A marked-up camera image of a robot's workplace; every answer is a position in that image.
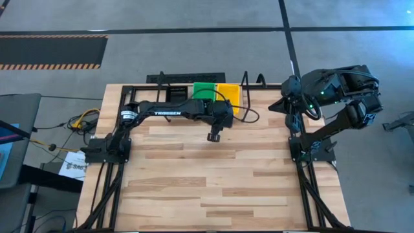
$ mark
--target table leg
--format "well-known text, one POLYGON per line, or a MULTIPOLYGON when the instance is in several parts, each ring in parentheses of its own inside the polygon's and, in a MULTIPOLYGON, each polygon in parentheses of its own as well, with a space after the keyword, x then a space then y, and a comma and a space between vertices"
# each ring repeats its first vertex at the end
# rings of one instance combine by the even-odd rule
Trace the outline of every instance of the table leg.
POLYGON ((55 188, 61 191, 80 193, 83 182, 39 168, 22 165, 19 183, 30 183, 38 186, 55 188))

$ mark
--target floor mat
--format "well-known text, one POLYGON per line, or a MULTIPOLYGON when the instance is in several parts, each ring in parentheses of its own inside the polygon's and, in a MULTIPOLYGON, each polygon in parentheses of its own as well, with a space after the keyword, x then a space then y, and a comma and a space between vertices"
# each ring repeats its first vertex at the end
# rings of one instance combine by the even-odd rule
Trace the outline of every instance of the floor mat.
POLYGON ((0 70, 98 69, 107 35, 0 36, 0 70))

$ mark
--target yellow block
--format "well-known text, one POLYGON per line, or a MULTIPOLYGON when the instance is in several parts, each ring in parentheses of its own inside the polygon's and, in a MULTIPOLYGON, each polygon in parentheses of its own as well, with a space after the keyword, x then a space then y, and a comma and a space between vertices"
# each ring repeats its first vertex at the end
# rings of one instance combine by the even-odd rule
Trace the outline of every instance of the yellow block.
MULTIPOLYGON (((232 105, 240 106, 240 86, 235 84, 225 84, 225 83, 218 83, 217 84, 217 91, 226 97, 227 100, 232 103, 232 105)), ((216 93, 215 95, 216 100, 223 100, 223 98, 216 93)), ((233 107, 233 114, 239 113, 238 107, 233 107)))

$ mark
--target black bracket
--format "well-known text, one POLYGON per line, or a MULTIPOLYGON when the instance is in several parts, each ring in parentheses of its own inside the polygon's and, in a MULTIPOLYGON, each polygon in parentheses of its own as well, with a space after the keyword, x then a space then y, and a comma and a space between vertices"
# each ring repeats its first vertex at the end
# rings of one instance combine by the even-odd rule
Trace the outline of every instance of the black bracket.
POLYGON ((131 139, 122 139, 121 147, 123 153, 115 150, 108 150, 107 139, 91 139, 89 141, 88 148, 94 148, 89 151, 85 151, 85 162, 109 162, 115 164, 121 164, 128 162, 129 152, 131 151, 131 139))
POLYGON ((291 151, 291 156, 293 161, 326 161, 332 162, 336 160, 333 147, 336 145, 336 142, 332 143, 331 139, 323 140, 318 144, 318 150, 315 153, 303 153, 300 138, 299 137, 290 137, 289 138, 289 148, 291 151))

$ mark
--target white paper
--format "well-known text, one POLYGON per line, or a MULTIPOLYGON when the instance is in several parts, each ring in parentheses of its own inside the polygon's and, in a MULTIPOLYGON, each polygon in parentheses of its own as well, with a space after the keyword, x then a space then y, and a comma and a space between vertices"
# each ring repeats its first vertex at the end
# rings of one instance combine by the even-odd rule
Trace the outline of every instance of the white paper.
POLYGON ((83 181, 86 174, 85 154, 79 152, 68 152, 65 162, 60 168, 59 175, 64 175, 70 178, 76 178, 83 181))

